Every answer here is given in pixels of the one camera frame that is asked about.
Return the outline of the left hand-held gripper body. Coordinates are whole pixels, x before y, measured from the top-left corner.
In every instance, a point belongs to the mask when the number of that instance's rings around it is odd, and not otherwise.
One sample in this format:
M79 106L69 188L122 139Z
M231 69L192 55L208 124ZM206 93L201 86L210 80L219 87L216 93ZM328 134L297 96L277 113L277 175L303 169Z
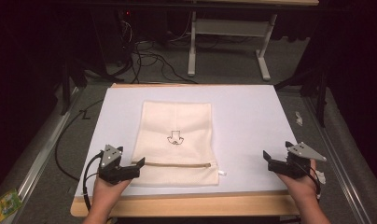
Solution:
M120 165L121 156L122 153L115 147L106 145L98 168L99 177L112 185L139 177L140 171L135 172L133 165L125 167Z

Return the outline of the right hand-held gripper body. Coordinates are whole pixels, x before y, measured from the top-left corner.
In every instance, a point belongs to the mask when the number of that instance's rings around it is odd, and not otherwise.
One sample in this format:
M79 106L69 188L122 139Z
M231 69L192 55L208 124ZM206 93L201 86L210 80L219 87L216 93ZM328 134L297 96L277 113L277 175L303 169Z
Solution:
M313 148L301 142L289 147L285 161L272 160L268 162L268 170L293 179L301 178L310 173L311 160L326 161L327 158Z

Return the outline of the cream zippered mesh bag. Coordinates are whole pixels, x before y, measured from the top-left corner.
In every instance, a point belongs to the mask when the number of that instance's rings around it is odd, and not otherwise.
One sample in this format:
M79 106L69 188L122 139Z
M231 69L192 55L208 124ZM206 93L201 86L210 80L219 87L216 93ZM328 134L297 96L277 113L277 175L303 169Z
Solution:
M212 106L209 103L146 101L132 155L145 161L139 187L202 187L219 184L212 149Z

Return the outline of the person's right hand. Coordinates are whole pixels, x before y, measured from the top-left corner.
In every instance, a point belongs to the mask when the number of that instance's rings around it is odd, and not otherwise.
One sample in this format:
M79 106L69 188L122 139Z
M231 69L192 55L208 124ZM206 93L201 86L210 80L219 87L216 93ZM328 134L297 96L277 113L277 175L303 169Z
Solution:
M286 175L277 174L281 181L286 185L287 190L293 200L303 200L305 198L316 198L317 200L317 178L315 175L316 163L311 160L310 173L301 178L293 179Z

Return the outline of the person's left hand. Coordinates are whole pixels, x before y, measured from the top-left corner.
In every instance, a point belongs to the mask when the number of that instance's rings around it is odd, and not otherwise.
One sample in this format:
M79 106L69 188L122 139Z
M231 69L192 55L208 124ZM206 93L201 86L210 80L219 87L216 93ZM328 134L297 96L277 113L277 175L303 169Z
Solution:
M122 192L131 184L131 180L124 180L112 185L100 177L96 177L92 194L92 206L101 208L113 207Z

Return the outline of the white table mat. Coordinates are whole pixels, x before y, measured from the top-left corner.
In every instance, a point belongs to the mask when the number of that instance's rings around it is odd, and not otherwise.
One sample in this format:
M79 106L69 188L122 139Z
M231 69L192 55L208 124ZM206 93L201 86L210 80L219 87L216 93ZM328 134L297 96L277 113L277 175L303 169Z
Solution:
M122 165L131 162L144 101L212 105L212 149L222 175L206 187L150 188L135 183L126 196L233 193L284 190L263 153L283 160L285 142L296 142L279 98L270 85L193 85L112 87L107 90L87 158L106 145L123 147Z

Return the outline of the black stand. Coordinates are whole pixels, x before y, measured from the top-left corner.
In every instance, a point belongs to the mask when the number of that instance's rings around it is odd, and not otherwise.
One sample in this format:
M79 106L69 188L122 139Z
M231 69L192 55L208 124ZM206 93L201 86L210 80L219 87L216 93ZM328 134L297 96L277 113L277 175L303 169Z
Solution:
M316 96L315 117L319 124L325 126L325 105L326 91L327 91L328 69L326 68L311 68L307 71L298 73L293 77L281 81L274 85L274 88L279 91L287 86L292 86L301 83L300 95L304 97Z
M63 94L63 109L61 111L62 115L65 115L72 104L72 94L71 82L73 82L78 88L85 88L87 86L88 80L86 75L92 72L97 77L103 78L107 81L118 82L119 80L115 77L108 75L106 72L92 71L91 67L81 60L66 56L62 64L62 94Z

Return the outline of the wooden table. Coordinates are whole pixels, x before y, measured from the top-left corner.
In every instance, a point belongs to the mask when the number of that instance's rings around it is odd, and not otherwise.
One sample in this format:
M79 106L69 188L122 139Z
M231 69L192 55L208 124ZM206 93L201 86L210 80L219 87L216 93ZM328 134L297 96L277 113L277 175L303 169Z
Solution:
M132 86L115 84L112 87ZM226 217L284 216L297 212L284 189L150 196L126 196L123 193L112 214L115 217Z

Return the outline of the black computer tower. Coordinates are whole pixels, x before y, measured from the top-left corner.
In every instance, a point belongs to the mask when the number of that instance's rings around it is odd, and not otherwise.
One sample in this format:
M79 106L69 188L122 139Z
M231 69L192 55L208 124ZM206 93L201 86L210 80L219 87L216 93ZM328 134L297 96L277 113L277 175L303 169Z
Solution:
M115 11L118 21L118 34L121 43L122 62L127 64L133 52L133 28L129 23L130 14L127 10L117 9Z

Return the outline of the green printed packet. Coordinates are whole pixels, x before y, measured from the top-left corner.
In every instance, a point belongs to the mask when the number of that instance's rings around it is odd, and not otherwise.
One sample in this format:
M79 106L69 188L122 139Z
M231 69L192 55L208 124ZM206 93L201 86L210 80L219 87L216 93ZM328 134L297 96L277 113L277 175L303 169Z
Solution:
M0 196L0 223L22 207L22 200L16 189L10 189Z

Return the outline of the metal floor rail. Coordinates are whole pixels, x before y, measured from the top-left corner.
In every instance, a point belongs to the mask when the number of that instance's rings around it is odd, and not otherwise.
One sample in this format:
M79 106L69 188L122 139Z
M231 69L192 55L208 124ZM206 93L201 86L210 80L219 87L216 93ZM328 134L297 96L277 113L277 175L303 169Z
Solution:
M359 195L357 194L356 187L349 175L347 174L346 169L344 168L342 161L328 136L326 128L320 124L320 121L316 116L316 110L312 100L309 97L303 97L302 101L305 104L305 107L308 109L310 116L316 126L316 129L318 130L322 138L322 141L326 146L326 155L328 158L328 163L331 165L333 172L336 175L336 178L338 179L344 197L348 202L357 223L372 224L370 217Z
M82 91L83 89L79 87L74 87L68 91L70 102L67 108L64 108L63 99L58 101L54 110L5 178L0 189L15 188L22 201L22 206L14 214L2 221L1 224L18 223L19 217L51 157L58 137L71 115L72 106Z

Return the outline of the white desk frame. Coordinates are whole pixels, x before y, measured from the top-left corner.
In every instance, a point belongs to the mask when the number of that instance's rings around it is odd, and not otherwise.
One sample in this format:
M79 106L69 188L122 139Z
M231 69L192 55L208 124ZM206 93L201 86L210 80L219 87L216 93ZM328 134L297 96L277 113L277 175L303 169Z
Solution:
M190 48L188 52L188 76L196 74L196 36L197 35L232 35L243 37L261 37L262 45L256 50L256 58L262 79L270 81L271 75L265 61L277 15L272 14L268 21L231 21L198 19L197 13L191 13Z

